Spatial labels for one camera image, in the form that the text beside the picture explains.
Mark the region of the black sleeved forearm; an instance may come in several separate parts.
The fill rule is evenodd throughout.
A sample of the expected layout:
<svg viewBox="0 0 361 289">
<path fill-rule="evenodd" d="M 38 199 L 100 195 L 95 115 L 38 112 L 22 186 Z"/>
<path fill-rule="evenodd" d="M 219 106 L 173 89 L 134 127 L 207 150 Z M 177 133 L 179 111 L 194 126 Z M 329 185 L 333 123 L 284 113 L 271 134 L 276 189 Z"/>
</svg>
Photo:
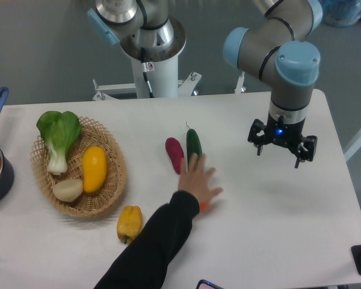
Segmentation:
<svg viewBox="0 0 361 289">
<path fill-rule="evenodd" d="M 200 212 L 197 199 L 175 192 L 115 259 L 96 288 L 161 288 L 169 263 L 180 251 Z"/>
</svg>

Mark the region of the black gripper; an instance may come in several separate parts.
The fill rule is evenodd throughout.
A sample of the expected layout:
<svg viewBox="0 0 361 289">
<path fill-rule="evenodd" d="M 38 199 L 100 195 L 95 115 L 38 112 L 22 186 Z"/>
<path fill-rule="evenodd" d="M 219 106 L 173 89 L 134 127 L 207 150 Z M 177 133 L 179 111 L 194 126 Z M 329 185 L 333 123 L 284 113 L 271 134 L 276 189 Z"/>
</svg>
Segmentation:
<svg viewBox="0 0 361 289">
<path fill-rule="evenodd" d="M 313 161 L 318 138 L 315 135 L 304 136 L 302 130 L 305 118 L 296 123 L 288 123 L 285 117 L 279 116 L 277 120 L 268 115 L 267 123 L 255 119 L 250 127 L 247 141 L 257 149 L 260 156 L 263 146 L 273 144 L 286 148 L 295 155 L 294 167 L 297 169 L 300 163 Z"/>
</svg>

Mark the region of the person's bare hand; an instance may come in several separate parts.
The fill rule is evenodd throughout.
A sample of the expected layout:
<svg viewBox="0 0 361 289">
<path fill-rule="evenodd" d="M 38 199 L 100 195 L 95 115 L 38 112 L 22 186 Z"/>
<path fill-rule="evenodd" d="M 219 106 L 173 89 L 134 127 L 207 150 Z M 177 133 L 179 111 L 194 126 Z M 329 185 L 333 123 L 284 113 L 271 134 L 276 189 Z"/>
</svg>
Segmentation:
<svg viewBox="0 0 361 289">
<path fill-rule="evenodd" d="M 209 187 L 209 180 L 213 177 L 215 168 L 210 168 L 207 172 L 204 172 L 205 162 L 206 154 L 199 157 L 196 153 L 191 155 L 188 167 L 185 165 L 185 160 L 182 160 L 177 186 L 178 191 L 191 194 L 200 205 L 209 203 L 214 197 L 223 192 L 221 187 Z"/>
</svg>

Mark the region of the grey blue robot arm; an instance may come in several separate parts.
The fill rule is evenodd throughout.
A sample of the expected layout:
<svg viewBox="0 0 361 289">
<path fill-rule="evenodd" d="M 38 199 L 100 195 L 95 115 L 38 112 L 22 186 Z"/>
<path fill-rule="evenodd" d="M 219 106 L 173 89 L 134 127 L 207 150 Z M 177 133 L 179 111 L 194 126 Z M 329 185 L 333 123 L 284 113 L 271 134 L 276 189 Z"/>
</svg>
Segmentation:
<svg viewBox="0 0 361 289">
<path fill-rule="evenodd" d="M 226 37 L 227 63 L 271 88 L 266 122 L 255 120 L 248 140 L 287 148 L 297 163 L 312 161 L 317 137 L 302 134 L 320 53 L 304 38 L 321 22 L 318 1 L 258 1 L 266 22 L 256 31 L 235 28 Z M 177 58 L 186 35 L 169 15 L 167 1 L 96 1 L 87 17 L 110 45 L 120 45 L 131 59 L 139 98 L 178 95 Z"/>
</svg>

